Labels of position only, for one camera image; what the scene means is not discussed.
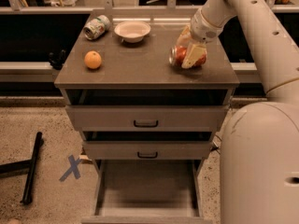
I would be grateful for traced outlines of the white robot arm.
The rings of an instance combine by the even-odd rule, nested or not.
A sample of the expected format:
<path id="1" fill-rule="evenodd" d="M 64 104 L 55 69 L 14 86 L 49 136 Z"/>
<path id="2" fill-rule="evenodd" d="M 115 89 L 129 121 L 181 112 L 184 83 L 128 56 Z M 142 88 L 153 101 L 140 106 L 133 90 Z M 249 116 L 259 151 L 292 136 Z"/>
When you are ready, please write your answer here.
<path id="1" fill-rule="evenodd" d="M 221 142 L 221 224 L 299 224 L 299 50 L 264 0 L 207 0 L 179 43 L 208 42 L 239 19 L 266 101 L 227 122 Z"/>

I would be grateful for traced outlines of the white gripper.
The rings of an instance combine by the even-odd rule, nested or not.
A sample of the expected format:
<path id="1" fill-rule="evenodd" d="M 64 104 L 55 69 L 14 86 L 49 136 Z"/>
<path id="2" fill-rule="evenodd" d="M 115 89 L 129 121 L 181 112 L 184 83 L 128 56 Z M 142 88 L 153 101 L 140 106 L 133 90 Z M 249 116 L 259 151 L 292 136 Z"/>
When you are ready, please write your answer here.
<path id="1" fill-rule="evenodd" d="M 202 14 L 202 10 L 198 9 L 191 19 L 190 26 L 186 25 L 177 39 L 177 47 L 187 48 L 181 67 L 190 69 L 204 64 L 207 52 L 206 45 L 202 43 L 212 42 L 222 31 L 222 27 L 210 23 Z"/>

